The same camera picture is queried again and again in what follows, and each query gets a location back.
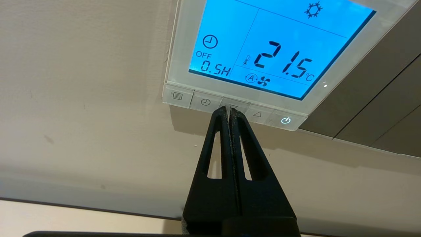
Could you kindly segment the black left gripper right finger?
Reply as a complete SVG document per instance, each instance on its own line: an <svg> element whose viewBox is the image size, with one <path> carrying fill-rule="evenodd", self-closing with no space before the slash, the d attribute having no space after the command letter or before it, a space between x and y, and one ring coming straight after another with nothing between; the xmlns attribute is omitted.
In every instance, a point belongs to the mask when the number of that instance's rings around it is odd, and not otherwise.
<svg viewBox="0 0 421 237"><path fill-rule="evenodd" d="M296 217L246 116L230 110L236 197L242 216Z"/></svg>

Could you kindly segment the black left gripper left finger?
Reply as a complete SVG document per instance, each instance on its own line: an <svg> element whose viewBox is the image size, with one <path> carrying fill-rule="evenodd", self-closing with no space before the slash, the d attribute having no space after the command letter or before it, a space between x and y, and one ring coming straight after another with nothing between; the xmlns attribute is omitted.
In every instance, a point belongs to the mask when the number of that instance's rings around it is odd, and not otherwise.
<svg viewBox="0 0 421 237"><path fill-rule="evenodd" d="M208 177L215 135L220 134L220 179ZM234 165L227 109L222 106L211 116L196 171L182 214L185 235L221 236L222 223L237 214Z"/></svg>

